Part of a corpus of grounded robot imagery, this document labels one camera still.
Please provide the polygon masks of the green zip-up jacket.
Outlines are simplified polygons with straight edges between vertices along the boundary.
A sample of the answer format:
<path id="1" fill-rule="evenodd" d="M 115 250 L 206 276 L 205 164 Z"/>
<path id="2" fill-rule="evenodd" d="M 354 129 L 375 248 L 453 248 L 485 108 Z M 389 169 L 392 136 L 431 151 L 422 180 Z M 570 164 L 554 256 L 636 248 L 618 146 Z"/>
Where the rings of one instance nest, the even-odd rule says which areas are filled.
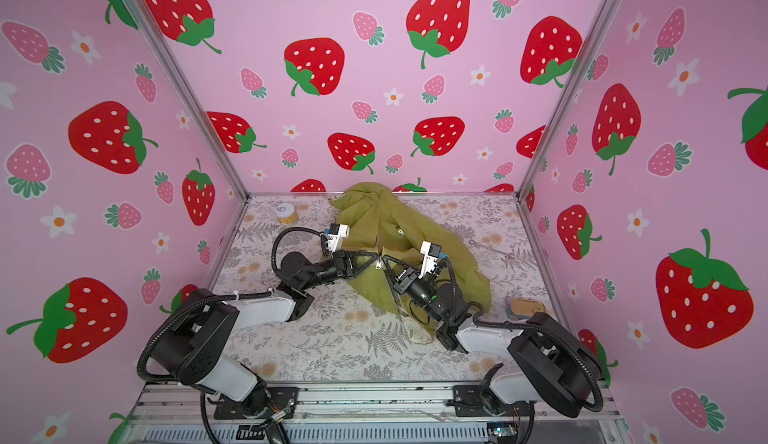
<path id="1" fill-rule="evenodd" d="M 454 269 L 463 297 L 488 310 L 491 305 L 490 280 L 463 241 L 446 228 L 401 201 L 389 188 L 377 183 L 356 184 L 342 196 L 330 200 L 338 210 L 335 222 L 349 227 L 342 248 L 390 255 L 419 268 L 423 262 L 422 243 L 440 245 Z M 408 339 L 415 344 L 434 340 L 435 324 L 421 324 L 423 311 L 407 310 L 409 297 L 397 297 L 385 277 L 385 267 L 370 265 L 348 281 L 351 287 L 375 307 L 396 315 Z"/>

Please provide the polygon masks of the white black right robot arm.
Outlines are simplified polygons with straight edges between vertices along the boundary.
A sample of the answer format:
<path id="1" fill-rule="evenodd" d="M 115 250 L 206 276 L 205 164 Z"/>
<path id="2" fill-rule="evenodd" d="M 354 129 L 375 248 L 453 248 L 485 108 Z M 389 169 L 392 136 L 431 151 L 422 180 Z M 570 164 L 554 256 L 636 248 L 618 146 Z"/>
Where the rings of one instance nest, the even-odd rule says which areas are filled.
<path id="1" fill-rule="evenodd" d="M 577 417 L 600 412 L 605 398 L 599 380 L 603 367 L 591 351 L 545 312 L 517 321 L 494 322 L 485 308 L 468 301 L 450 259 L 426 257 L 421 267 L 389 255 L 381 257 L 390 289 L 423 311 L 419 323 L 430 326 L 449 351 L 492 354 L 514 361 L 518 370 L 499 375 L 494 368 L 480 385 L 480 405 L 489 413 L 521 401 L 543 401 L 558 413 Z"/>

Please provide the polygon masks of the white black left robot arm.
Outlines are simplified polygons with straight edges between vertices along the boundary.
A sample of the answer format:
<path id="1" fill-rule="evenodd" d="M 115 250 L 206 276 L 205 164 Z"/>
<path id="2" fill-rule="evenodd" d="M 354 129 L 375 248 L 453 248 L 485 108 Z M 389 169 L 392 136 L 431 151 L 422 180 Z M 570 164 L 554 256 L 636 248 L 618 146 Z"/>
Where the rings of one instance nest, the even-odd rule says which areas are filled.
<path id="1" fill-rule="evenodd" d="M 293 251 L 277 268 L 275 290 L 227 295 L 197 290 L 152 334 L 138 358 L 137 374 L 147 383 L 178 382 L 218 393 L 254 415 L 267 406 L 267 385 L 225 354 L 230 336 L 299 319 L 314 301 L 309 289 L 351 280 L 378 259 L 376 252 L 339 250 L 313 263 Z"/>

